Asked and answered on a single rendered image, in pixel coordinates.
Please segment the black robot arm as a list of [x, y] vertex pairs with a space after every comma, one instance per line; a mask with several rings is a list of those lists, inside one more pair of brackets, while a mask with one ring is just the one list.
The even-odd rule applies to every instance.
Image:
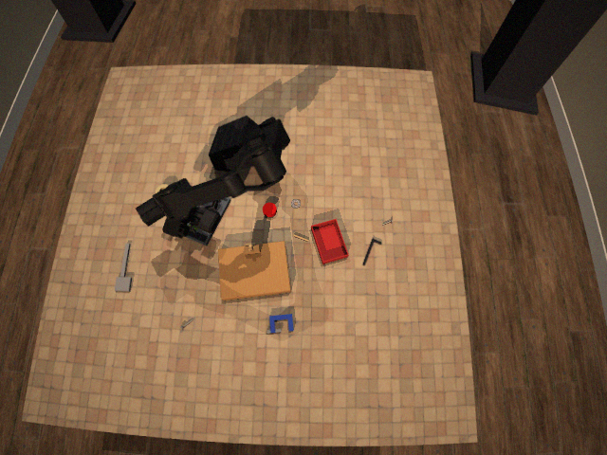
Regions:
[[[136, 211], [147, 226], [166, 216], [163, 232], [181, 239], [187, 237], [190, 230], [187, 225], [191, 221], [188, 216], [195, 207], [227, 197], [236, 198], [247, 191], [264, 191], [281, 181], [286, 174], [282, 150], [289, 142], [280, 119], [268, 118], [257, 128], [250, 125], [245, 143], [251, 150], [240, 156], [232, 170], [195, 186], [182, 178], [154, 194], [136, 207]], [[245, 186], [238, 174], [248, 157], [263, 181], [259, 186]]]

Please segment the red tray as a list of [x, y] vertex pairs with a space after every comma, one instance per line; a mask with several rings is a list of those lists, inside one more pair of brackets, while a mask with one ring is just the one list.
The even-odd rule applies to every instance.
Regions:
[[337, 219], [311, 226], [322, 264], [348, 257]]

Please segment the blue c-shaped clamp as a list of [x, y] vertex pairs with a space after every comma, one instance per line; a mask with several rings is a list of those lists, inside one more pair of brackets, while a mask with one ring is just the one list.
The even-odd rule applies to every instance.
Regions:
[[294, 331], [292, 314], [287, 314], [287, 315], [269, 316], [270, 330], [267, 330], [267, 334], [282, 332], [282, 329], [275, 329], [275, 320], [282, 320], [282, 319], [288, 319], [289, 332]]

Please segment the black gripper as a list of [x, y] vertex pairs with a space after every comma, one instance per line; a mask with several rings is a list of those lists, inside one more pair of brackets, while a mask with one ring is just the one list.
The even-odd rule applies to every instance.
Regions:
[[221, 216], [218, 211], [213, 209], [207, 208], [205, 210], [200, 207], [195, 207], [188, 217], [191, 218], [191, 226], [200, 228], [208, 233], [212, 233]]

